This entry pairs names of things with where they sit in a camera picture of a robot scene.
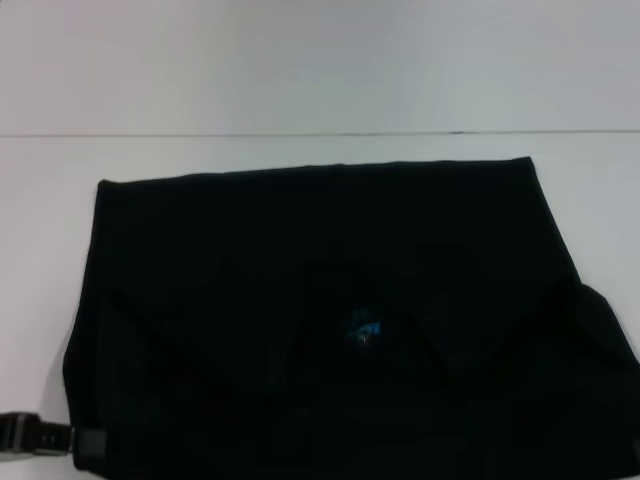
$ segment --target black fabric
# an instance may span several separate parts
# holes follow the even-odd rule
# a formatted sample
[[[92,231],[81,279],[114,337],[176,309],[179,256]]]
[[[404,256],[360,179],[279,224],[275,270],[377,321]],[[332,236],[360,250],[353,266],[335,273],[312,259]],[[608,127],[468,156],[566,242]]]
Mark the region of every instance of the black fabric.
[[[103,181],[64,377],[111,479],[640,473],[530,159]]]

